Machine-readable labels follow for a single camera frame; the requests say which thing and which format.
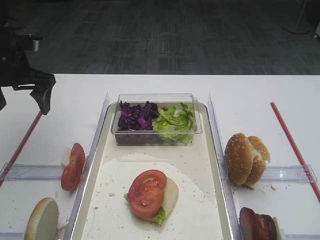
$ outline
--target plastic container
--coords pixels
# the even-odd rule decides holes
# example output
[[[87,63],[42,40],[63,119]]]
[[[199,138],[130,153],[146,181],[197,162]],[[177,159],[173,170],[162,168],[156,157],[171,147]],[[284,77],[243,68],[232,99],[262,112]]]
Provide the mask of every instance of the plastic container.
[[[140,105],[145,107],[147,101],[157,104],[160,109],[171,109],[176,107],[175,114],[183,109],[181,103],[188,106],[192,112],[192,127],[190,130],[119,130],[119,119],[121,117],[121,102],[129,103],[129,107]],[[202,132],[199,123],[199,108],[197,99],[192,94],[121,94],[118,97],[116,110],[111,124],[111,133],[115,137],[117,145],[120,146],[144,146],[144,145],[191,145],[194,135]]]

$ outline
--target green lettuce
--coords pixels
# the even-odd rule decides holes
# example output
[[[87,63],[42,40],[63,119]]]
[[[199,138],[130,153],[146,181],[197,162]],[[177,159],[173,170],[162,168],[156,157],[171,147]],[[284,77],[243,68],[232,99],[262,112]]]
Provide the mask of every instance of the green lettuce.
[[[174,106],[170,109],[159,108],[159,117],[156,119],[153,129],[156,131],[190,131],[194,125],[194,114],[188,105],[180,103],[182,110]],[[169,144],[182,142],[189,144],[193,139],[193,133],[167,133],[159,136]]]
[[[124,195],[124,198],[125,198],[125,200],[128,201],[128,193],[126,193]],[[165,209],[163,207],[161,207],[159,212],[158,212],[158,214],[156,216],[154,216],[152,218],[152,220],[157,222],[161,226],[161,224],[165,220],[165,218],[166,218],[166,211],[165,211]]]

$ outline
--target purple cabbage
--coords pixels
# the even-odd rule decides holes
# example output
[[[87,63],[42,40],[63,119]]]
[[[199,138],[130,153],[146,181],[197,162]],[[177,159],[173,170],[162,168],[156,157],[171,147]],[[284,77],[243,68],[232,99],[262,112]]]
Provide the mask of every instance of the purple cabbage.
[[[119,131],[153,130],[152,119],[159,116],[158,105],[147,101],[145,106],[140,104],[130,106],[120,101],[121,116],[118,122]]]

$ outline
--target bottom bun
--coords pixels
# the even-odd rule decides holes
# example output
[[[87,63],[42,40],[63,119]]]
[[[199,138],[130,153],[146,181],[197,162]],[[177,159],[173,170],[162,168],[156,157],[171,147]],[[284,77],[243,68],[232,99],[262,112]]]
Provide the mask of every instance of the bottom bun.
[[[54,240],[58,227],[59,209],[53,198],[38,202],[29,218],[24,240]]]
[[[178,195],[179,195],[179,189],[177,184],[170,177],[166,177],[166,186],[164,189],[164,198],[162,203],[162,207],[165,211],[165,219],[174,209],[176,202],[178,200]],[[150,222],[156,222],[152,218],[144,218],[144,219]]]

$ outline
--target robotic arm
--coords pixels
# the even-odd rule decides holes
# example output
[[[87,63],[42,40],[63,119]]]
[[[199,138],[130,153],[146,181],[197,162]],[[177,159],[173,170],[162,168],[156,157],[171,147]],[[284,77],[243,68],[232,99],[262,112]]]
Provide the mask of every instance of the robotic arm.
[[[50,111],[52,88],[55,76],[29,66],[25,53],[38,51],[41,37],[16,35],[9,24],[8,7],[1,0],[0,5],[0,111],[6,106],[1,87],[12,87],[14,91],[32,90],[30,95],[37,102],[40,112]]]

